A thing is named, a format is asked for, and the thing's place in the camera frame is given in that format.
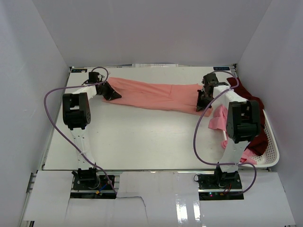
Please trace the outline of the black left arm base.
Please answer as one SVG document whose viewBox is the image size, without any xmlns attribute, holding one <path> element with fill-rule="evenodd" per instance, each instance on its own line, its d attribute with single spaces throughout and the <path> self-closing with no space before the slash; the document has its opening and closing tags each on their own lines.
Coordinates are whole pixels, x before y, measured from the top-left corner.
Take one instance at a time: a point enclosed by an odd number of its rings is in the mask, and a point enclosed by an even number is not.
<svg viewBox="0 0 303 227">
<path fill-rule="evenodd" d="M 110 199 L 116 198 L 116 193 L 113 191 L 112 184 L 115 186 L 117 179 L 114 175 L 101 175 L 96 168 L 71 172 L 73 181 L 71 185 L 71 199 Z"/>
</svg>

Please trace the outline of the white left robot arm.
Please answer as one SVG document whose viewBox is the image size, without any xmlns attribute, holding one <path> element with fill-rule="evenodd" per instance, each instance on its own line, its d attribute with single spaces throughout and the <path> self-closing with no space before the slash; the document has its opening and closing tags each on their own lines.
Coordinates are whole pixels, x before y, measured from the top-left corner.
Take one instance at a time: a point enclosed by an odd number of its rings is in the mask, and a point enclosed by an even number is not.
<svg viewBox="0 0 303 227">
<path fill-rule="evenodd" d="M 88 79 L 72 93 L 62 96 L 62 118 L 71 132 L 73 146 L 77 152 L 78 169 L 96 169 L 96 162 L 91 152 L 87 126 L 91 123 L 89 100 L 102 96 L 107 101 L 120 99 L 122 96 L 107 82 L 109 73 L 101 75 L 94 70 Z"/>
</svg>

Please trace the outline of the salmon pink t shirt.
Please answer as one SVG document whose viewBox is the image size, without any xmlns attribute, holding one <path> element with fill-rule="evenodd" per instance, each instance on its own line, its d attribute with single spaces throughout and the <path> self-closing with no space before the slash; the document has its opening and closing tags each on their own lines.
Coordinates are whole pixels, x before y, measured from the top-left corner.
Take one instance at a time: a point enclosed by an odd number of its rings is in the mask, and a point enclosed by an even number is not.
<svg viewBox="0 0 303 227">
<path fill-rule="evenodd" d="M 122 78 L 109 78 L 111 87 L 122 97 L 109 101 L 112 104 L 143 109 L 177 111 L 201 115 L 196 111 L 199 84 L 152 84 Z"/>
</svg>

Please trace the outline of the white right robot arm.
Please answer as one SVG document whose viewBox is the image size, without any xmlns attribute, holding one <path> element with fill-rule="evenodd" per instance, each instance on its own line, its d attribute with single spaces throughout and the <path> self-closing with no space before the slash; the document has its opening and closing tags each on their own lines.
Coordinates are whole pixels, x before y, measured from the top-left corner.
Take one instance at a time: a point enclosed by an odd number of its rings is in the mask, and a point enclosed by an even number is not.
<svg viewBox="0 0 303 227">
<path fill-rule="evenodd" d="M 228 143 L 223 157 L 215 164 L 214 184 L 221 189 L 231 183 L 231 176 L 236 175 L 243 152 L 261 131 L 258 102 L 238 95 L 235 89 L 240 83 L 237 78 L 235 81 L 236 85 L 230 86 L 219 82 L 215 72 L 206 74 L 202 80 L 203 88 L 198 90 L 196 104 L 196 111 L 202 112 L 199 122 L 215 101 L 220 101 L 228 110 L 225 124 Z"/>
</svg>

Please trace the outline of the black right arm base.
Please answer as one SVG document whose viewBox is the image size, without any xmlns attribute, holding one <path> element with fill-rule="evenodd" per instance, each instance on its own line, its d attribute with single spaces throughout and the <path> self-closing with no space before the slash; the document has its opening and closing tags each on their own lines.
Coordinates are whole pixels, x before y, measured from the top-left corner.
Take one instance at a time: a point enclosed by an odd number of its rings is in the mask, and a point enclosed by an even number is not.
<svg viewBox="0 0 303 227">
<path fill-rule="evenodd" d="M 198 183 L 200 201 L 244 199 L 241 178 L 238 171 L 226 173 L 217 167 L 213 173 L 195 174 L 193 180 Z"/>
</svg>

